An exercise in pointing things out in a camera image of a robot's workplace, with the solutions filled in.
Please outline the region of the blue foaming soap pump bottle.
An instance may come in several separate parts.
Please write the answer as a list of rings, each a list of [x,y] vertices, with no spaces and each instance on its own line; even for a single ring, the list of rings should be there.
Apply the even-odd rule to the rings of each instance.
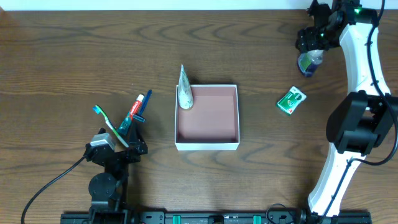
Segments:
[[[323,62],[323,50],[311,50],[298,56],[297,65],[301,74],[306,77],[312,77],[316,69]]]

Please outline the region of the red Colgate toothpaste tube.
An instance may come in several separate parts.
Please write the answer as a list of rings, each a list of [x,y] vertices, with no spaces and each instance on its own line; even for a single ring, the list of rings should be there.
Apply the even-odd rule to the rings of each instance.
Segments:
[[[142,105],[142,101],[144,99],[144,95],[140,94],[134,104],[132,105],[131,109],[129,110],[129,112],[127,113],[125,119],[123,120],[123,122],[121,123],[121,125],[119,126],[117,132],[123,136],[125,136],[127,134],[127,131],[131,125],[131,122],[133,120],[133,115],[136,114],[139,110],[140,107]]]

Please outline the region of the white Pantene bamboo tube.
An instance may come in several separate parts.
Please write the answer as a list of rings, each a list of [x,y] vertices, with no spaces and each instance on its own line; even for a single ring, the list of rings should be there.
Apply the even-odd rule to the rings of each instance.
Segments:
[[[194,100],[192,89],[183,64],[181,64],[180,68],[180,76],[177,87],[177,99],[179,107],[184,110],[189,110],[193,106]]]

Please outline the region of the green Dettol soap box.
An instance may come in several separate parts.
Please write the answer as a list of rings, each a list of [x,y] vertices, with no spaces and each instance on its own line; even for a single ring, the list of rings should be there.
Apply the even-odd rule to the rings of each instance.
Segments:
[[[292,86],[290,90],[277,102],[277,107],[288,115],[291,115],[296,107],[307,98],[306,94],[297,87]]]

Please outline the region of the white box with pink interior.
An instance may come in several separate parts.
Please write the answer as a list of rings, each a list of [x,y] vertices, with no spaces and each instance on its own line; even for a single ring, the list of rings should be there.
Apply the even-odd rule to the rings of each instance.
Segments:
[[[178,151],[235,151],[240,143],[236,85],[192,85],[193,106],[175,105]]]

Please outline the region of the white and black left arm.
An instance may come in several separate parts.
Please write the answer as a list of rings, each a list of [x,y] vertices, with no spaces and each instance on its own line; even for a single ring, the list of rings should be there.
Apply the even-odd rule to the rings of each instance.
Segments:
[[[87,223],[139,223],[134,209],[127,200],[129,164],[140,162],[141,156],[148,153],[148,147],[140,134],[137,122],[129,128],[128,147],[116,152],[115,141],[101,128],[86,145],[84,157],[104,167],[104,171],[95,175],[89,183],[91,207]]]

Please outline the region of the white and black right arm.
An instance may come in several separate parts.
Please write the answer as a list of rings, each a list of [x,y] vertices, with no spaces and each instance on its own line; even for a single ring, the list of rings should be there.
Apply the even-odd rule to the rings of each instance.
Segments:
[[[296,48],[314,53],[341,47],[345,57],[348,93],[328,118],[328,156],[321,176],[308,196],[307,223],[364,223],[369,215],[344,215],[341,201],[361,164],[381,166],[397,152],[393,145],[378,162],[366,160],[381,145],[391,128],[397,128],[397,97],[382,74],[377,35],[383,10],[365,8],[359,1],[313,0],[307,14],[314,25],[298,32]]]

